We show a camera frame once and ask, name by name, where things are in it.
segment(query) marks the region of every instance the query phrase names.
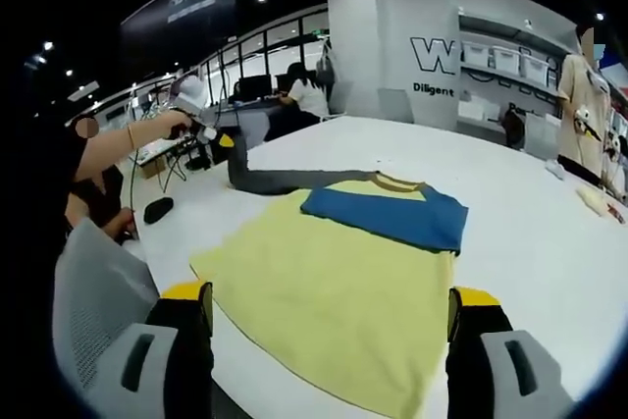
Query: yellow t-shirt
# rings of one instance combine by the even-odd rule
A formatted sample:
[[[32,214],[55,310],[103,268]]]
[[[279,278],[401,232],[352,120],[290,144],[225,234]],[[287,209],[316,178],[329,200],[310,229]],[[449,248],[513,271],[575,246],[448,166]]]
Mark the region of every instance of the yellow t-shirt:
[[[424,199],[370,182],[332,188]],[[365,409],[413,417],[444,353],[454,255],[301,214],[308,194],[277,199],[190,265],[213,281],[227,316],[292,372]]]
[[[558,96],[576,107],[589,109],[589,125],[604,140],[606,117],[610,112],[610,96],[598,91],[587,77],[590,66],[584,56],[570,54],[562,64]],[[580,164],[600,177],[602,174],[602,142],[578,134],[572,117],[564,115],[560,123],[558,154]]]

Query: plastic storage bin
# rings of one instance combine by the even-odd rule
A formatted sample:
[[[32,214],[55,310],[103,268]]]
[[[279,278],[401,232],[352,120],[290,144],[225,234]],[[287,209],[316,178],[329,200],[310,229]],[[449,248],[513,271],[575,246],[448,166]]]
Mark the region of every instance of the plastic storage bin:
[[[560,123],[528,113],[524,151],[539,159],[555,159],[558,155],[559,130]]]
[[[545,61],[524,54],[522,55],[521,75],[526,79],[533,80],[547,87],[549,66],[550,64]]]
[[[495,56],[495,69],[519,76],[521,54],[518,51],[502,48],[501,46],[494,46],[493,53]]]
[[[462,50],[464,51],[464,62],[475,64],[487,68],[489,66],[490,47],[485,44],[464,41]]]

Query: banner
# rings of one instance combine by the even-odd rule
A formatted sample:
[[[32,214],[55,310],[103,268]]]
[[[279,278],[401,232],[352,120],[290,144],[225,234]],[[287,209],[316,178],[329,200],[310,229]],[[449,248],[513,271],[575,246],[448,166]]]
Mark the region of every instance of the banner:
[[[189,67],[236,32],[236,0],[152,0],[121,24],[128,79]]]

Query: wall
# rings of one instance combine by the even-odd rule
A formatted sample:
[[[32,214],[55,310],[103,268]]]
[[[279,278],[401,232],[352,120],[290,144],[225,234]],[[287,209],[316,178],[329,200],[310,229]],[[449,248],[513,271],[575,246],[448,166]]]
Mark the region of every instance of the wall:
[[[352,82],[346,106],[351,115],[383,118],[383,107],[390,104],[380,103],[377,89],[404,90],[416,123],[454,130],[461,86],[460,7],[515,26],[530,20],[545,36],[572,47],[577,42],[572,22],[529,0],[328,1],[340,80]],[[451,93],[417,91],[415,83]]]

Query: bracelet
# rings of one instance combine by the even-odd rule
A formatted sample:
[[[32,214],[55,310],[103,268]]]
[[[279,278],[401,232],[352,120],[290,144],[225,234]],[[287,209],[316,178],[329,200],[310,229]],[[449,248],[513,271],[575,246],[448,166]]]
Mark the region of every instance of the bracelet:
[[[135,151],[135,140],[133,139],[133,132],[131,131],[131,125],[127,126],[129,132],[129,140],[131,141],[131,151]]]

